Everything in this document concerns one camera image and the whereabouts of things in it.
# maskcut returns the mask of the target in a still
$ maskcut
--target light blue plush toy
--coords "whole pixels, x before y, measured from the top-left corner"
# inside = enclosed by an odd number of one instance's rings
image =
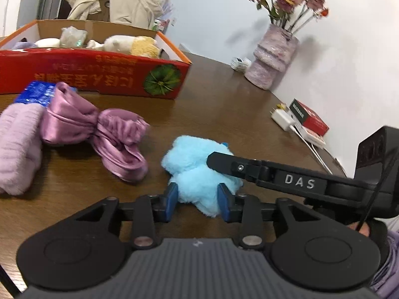
[[[216,198],[217,185],[224,183],[235,194],[243,182],[208,168],[206,160],[213,152],[232,155],[226,144],[180,136],[173,142],[173,148],[162,159],[161,165],[172,175],[169,183],[178,185],[179,202],[194,203],[205,215],[216,217],[220,213]]]

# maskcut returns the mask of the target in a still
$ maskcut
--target wooden table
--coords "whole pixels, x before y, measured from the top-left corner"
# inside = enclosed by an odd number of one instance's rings
[[[0,263],[21,290],[25,284],[15,265],[15,253],[27,237],[107,196],[126,202],[139,195],[162,193],[169,175],[160,162],[180,135],[227,142],[237,156],[322,170],[302,141],[282,131],[270,118],[270,111],[279,103],[272,93],[252,85],[228,65],[195,55],[190,58],[193,65],[177,100],[84,95],[101,110],[130,110],[151,125],[140,144],[150,167],[142,182],[124,183],[105,169],[89,144],[82,143],[44,147],[43,164],[31,189],[19,198],[0,196]],[[14,98],[1,95],[0,111]],[[328,165],[338,172],[331,159]],[[251,183],[244,183],[242,192],[264,202],[287,196]],[[267,238],[272,239],[271,225],[265,225]],[[168,237],[229,237],[238,228],[239,224],[205,217],[193,205],[178,205],[172,222],[157,226],[159,234]],[[127,240],[128,233],[129,223],[124,223],[121,239]],[[0,298],[10,298],[2,286]]]

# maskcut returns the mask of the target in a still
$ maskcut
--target person's hand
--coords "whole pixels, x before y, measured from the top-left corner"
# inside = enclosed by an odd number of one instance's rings
[[[350,229],[355,230],[355,229],[356,229],[356,226],[358,225],[358,223],[359,223],[359,222],[357,222],[357,223],[351,223],[350,225],[348,225],[348,227],[349,227]],[[369,227],[369,225],[368,225],[367,223],[364,223],[363,226],[362,226],[362,228],[360,228],[359,233],[361,233],[362,235],[364,235],[364,236],[366,236],[366,237],[369,237],[369,236],[370,236],[370,227]]]

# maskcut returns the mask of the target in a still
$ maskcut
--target screw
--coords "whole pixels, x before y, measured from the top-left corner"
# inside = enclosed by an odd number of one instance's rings
[[[243,243],[248,246],[258,246],[262,244],[262,239],[256,235],[248,235],[243,238]]]
[[[139,247],[151,246],[153,242],[153,239],[148,236],[139,236],[134,239],[134,244]]]

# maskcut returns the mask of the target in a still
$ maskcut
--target ridged gray panel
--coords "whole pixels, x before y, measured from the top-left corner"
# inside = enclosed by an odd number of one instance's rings
[[[69,293],[35,287],[18,299],[377,299],[368,289],[322,294],[294,286],[263,255],[234,246],[231,239],[165,239],[136,251],[105,283]]]

